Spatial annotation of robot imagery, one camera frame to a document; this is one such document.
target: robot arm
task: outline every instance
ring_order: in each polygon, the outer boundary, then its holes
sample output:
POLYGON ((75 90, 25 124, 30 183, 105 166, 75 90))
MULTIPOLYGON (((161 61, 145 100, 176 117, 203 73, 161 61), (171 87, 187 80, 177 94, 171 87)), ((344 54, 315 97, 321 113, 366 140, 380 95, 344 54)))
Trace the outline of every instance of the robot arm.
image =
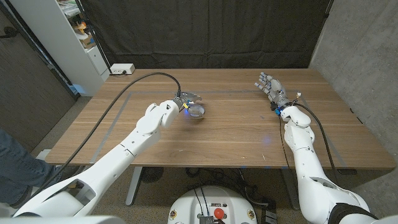
POLYGON ((82 217, 89 215, 112 183, 146 148, 160 139, 160 127, 168 128, 184 103, 201 100, 192 93, 167 100, 159 106, 151 104, 136 128, 117 146, 86 171, 59 182, 30 199, 14 217, 82 217), (67 191, 73 185, 81 189, 75 194, 67 191))
POLYGON ((329 219, 345 212, 347 216, 334 223, 377 222, 358 194, 337 186, 323 172, 313 148, 315 135, 310 127, 311 119, 293 106, 278 80, 261 73, 259 81, 264 86, 255 85, 267 93, 271 108, 286 122, 284 139, 294 154, 298 199, 305 219, 311 223, 329 223, 329 219))

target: emergency stop button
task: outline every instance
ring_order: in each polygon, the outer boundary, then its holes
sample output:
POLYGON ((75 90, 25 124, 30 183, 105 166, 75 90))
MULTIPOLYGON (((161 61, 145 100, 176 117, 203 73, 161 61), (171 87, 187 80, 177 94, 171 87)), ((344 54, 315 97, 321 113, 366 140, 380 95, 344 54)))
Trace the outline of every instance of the emergency stop button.
POLYGON ((216 210, 214 210, 214 216, 217 219, 223 219, 224 218, 224 210, 222 210, 221 208, 216 208, 216 210))

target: gray wall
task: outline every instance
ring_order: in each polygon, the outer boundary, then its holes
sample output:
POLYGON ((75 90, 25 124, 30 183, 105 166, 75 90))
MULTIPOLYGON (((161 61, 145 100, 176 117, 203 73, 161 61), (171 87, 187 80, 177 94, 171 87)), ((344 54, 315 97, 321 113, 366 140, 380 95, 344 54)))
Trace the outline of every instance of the gray wall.
MULTIPOLYGON (((398 1, 334 1, 310 68, 398 162, 398 1)), ((398 213, 398 169, 342 178, 378 217, 398 213)))

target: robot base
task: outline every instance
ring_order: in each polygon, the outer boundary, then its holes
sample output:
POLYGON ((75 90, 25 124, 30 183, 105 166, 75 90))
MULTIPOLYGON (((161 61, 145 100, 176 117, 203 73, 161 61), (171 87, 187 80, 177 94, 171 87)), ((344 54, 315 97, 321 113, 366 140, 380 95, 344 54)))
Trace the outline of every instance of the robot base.
POLYGON ((200 188, 190 190, 177 199, 172 205, 169 213, 169 224, 175 223, 197 223, 201 217, 200 204, 203 216, 213 216, 217 220, 215 210, 224 211, 221 219, 224 223, 257 223, 257 218, 251 204, 240 194, 219 186, 203 186, 203 194, 200 188))

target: shoe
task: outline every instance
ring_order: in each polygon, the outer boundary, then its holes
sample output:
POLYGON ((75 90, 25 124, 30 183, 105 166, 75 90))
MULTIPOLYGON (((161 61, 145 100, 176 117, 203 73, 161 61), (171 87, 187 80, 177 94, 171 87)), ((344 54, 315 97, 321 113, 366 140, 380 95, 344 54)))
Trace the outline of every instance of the shoe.
POLYGON ((11 204, 10 207, 15 209, 21 208, 30 199, 32 188, 32 186, 28 186, 22 197, 16 203, 11 204))
POLYGON ((66 166, 62 171, 62 176, 59 182, 73 177, 79 173, 80 166, 66 166))

